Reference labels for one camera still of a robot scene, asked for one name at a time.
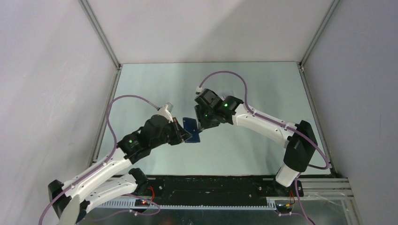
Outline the blue leather card holder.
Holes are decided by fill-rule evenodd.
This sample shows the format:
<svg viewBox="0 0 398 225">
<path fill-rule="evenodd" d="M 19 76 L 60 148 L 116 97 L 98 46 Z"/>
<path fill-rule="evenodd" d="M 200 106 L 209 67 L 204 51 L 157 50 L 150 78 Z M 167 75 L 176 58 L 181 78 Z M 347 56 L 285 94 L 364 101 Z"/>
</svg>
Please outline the blue leather card holder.
<svg viewBox="0 0 398 225">
<path fill-rule="evenodd" d="M 200 129 L 198 127 L 197 120 L 194 118 L 183 117 L 183 127 L 184 129 L 191 134 L 191 137 L 188 138 L 186 143 L 200 143 Z"/>
</svg>

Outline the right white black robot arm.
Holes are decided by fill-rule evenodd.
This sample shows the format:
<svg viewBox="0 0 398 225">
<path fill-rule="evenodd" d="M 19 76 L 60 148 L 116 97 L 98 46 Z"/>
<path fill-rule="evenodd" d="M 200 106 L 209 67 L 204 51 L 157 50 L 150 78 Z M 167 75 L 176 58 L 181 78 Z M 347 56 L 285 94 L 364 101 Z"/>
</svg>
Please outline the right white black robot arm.
<svg viewBox="0 0 398 225">
<path fill-rule="evenodd" d="M 292 183 L 309 167 L 318 146 L 312 126 L 307 121 L 299 124 L 284 122 L 266 113 L 258 112 L 234 96 L 221 98 L 210 89 L 198 87 L 195 112 L 200 131 L 231 124 L 255 131 L 285 149 L 283 163 L 276 174 L 273 190 L 279 196 L 287 195 Z"/>
</svg>

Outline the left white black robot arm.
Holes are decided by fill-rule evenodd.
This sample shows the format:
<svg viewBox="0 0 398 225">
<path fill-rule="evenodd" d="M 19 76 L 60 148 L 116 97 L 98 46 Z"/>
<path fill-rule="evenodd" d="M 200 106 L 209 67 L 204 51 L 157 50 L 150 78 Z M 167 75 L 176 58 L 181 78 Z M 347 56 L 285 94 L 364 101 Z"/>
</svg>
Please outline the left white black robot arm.
<svg viewBox="0 0 398 225">
<path fill-rule="evenodd" d="M 143 195 L 148 191 L 149 180 L 141 169 L 132 168 L 114 181 L 109 178 L 149 156 L 152 149 L 163 144 L 178 145 L 191 137 L 176 118 L 154 115 L 80 175 L 65 182 L 52 181 L 48 185 L 50 204 L 58 218 L 72 211 L 68 224 L 74 225 L 104 202 L 122 195 Z"/>
</svg>

